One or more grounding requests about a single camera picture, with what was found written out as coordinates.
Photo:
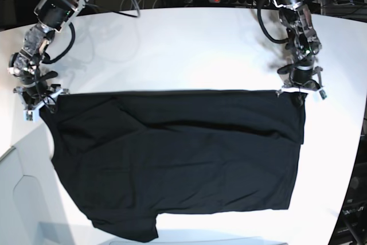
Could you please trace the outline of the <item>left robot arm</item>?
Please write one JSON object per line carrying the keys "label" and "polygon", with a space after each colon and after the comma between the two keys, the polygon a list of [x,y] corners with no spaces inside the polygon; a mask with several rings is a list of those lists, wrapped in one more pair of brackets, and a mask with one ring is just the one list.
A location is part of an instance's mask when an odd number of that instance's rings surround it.
{"label": "left robot arm", "polygon": [[[278,9],[279,21],[286,28],[287,38],[275,39],[267,31],[261,16],[267,2]],[[274,44],[283,44],[290,53],[287,65],[277,70],[283,77],[283,86],[276,93],[298,92],[300,103],[309,94],[313,94],[316,100],[325,100],[327,95],[321,77],[323,69],[315,64],[322,44],[305,0],[260,0],[257,20],[264,35]]]}

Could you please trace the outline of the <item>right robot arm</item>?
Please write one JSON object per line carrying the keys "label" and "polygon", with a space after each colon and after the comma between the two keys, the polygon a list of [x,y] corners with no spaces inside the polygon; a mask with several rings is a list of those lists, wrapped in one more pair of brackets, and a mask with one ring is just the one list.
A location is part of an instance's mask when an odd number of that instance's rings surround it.
{"label": "right robot arm", "polygon": [[39,110],[46,107],[50,112],[56,110],[56,99],[67,91],[59,85],[48,85],[47,81],[57,77],[57,72],[42,74],[41,64],[52,64],[66,54],[62,52],[51,59],[46,52],[56,33],[69,27],[75,34],[72,21],[85,8],[89,0],[40,0],[34,9],[37,23],[24,36],[23,46],[15,52],[8,65],[8,71],[16,77],[21,86],[13,91],[21,98],[25,119],[34,121]]}

